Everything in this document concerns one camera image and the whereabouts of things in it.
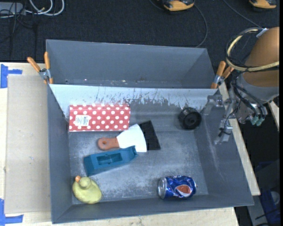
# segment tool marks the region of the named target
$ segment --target black cable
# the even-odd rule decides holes
[[[206,35],[204,36],[204,39],[202,40],[202,42],[196,46],[196,48],[198,48],[199,46],[201,46],[204,41],[207,39],[207,36],[208,36],[208,24],[207,24],[207,20],[206,18],[204,17],[203,13],[201,12],[201,10],[196,6],[195,4],[196,0],[194,0],[194,7],[199,11],[200,15],[202,16],[203,18],[203,21],[204,21],[204,24],[205,24],[205,27],[206,27]]]
[[[225,0],[223,0],[223,2],[225,2],[225,4],[231,9],[233,10],[235,13],[237,13],[238,15],[240,15],[241,17],[243,17],[244,19],[246,19],[247,21],[251,22],[252,24],[254,24],[257,27],[261,27],[260,25],[256,24],[255,22],[251,21],[250,19],[248,19],[247,17],[243,16],[241,13],[237,12],[234,8],[231,7],[231,5],[229,5]]]

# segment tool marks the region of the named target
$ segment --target yellow rubber duck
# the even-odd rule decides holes
[[[94,204],[102,199],[99,186],[89,177],[76,176],[72,191],[75,197],[84,203]]]

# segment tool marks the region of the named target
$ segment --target orange handle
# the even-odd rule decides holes
[[[98,146],[100,150],[106,151],[112,148],[119,148],[118,140],[114,138],[102,137],[98,140]]]
[[[46,69],[47,70],[50,69],[50,62],[49,62],[47,51],[44,53],[44,62],[45,62]],[[49,84],[53,84],[53,78],[49,78]]]
[[[221,61],[219,63],[219,66],[218,66],[218,69],[217,69],[217,72],[216,72],[216,77],[215,77],[215,79],[214,79],[214,81],[213,81],[213,83],[211,85],[211,89],[216,89],[217,88],[218,84],[217,84],[217,82],[215,80],[216,80],[217,77],[222,76],[222,73],[225,70],[225,66],[226,66],[226,62],[225,61]]]
[[[227,77],[229,77],[229,75],[231,74],[231,72],[233,72],[234,68],[233,67],[227,67],[227,69],[223,72],[222,77],[224,79],[226,79]]]
[[[225,66],[226,66],[225,61],[221,61],[220,64],[219,64],[219,67],[217,69],[216,75],[221,76],[223,71],[225,70]]]
[[[36,72],[40,72],[41,68],[38,66],[38,64],[34,61],[33,58],[27,57],[27,61],[32,65]]]
[[[49,62],[49,58],[48,58],[48,52],[44,53],[44,62],[45,62],[46,69],[50,69],[50,62]]]

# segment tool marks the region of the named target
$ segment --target blue tape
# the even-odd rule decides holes
[[[0,88],[7,88],[9,74],[22,74],[22,70],[18,70],[18,69],[8,70],[7,66],[1,64]]]
[[[0,198],[0,226],[5,226],[5,224],[16,224],[22,223],[23,214],[19,216],[6,217],[4,214],[4,200]]]

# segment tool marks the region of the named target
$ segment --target black roll of tape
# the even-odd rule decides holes
[[[183,129],[193,130],[199,126],[201,115],[194,108],[188,107],[180,112],[178,119]]]

